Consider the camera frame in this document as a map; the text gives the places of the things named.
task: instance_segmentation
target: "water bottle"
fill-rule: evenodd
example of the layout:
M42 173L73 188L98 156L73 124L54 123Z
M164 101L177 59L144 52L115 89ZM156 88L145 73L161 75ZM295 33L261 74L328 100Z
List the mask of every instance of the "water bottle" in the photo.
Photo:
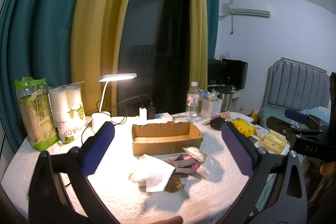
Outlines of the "water bottle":
M192 122L197 117L198 100L200 98L197 84L197 82L191 82L191 88L187 92L187 104L184 117L186 122Z

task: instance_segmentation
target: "gray upholstered headboard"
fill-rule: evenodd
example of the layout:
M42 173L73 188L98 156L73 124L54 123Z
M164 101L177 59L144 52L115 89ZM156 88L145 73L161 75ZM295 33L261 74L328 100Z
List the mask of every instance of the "gray upholstered headboard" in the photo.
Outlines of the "gray upholstered headboard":
M302 110L327 107L330 99L327 71L282 57L268 69L262 107Z

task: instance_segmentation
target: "napkin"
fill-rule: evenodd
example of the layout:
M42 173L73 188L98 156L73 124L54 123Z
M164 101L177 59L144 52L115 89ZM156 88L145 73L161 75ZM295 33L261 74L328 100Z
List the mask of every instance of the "napkin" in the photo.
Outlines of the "napkin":
M146 181L146 192L161 192L165 189L175 167L157 158L143 155L130 177L133 183Z

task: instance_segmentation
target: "green plastic packaging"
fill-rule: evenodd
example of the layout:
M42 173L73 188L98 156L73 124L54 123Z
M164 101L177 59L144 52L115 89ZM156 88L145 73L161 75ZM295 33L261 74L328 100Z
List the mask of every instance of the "green plastic packaging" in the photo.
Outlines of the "green plastic packaging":
M51 114L46 78L15 79L16 97L31 145L44 151L57 142L58 135Z

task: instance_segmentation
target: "open cardboard box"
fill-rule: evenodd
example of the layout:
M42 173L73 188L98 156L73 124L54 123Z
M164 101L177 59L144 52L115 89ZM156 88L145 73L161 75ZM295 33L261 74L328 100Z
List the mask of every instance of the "open cardboard box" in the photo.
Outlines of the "open cardboard box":
M199 148L203 134L190 122L151 123L132 127L134 156L184 152L183 147Z

